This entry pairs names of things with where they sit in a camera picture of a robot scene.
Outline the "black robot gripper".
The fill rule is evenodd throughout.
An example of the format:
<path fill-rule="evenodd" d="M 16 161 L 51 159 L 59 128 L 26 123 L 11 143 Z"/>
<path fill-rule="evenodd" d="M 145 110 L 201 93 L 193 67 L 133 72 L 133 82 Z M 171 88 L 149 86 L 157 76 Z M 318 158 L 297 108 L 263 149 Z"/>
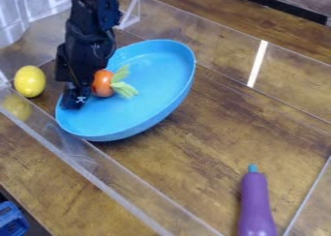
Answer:
<path fill-rule="evenodd" d="M 58 47 L 57 81 L 66 82 L 61 105 L 81 109 L 91 96 L 91 83 L 117 49 L 113 29 L 66 22 L 65 42 Z"/>

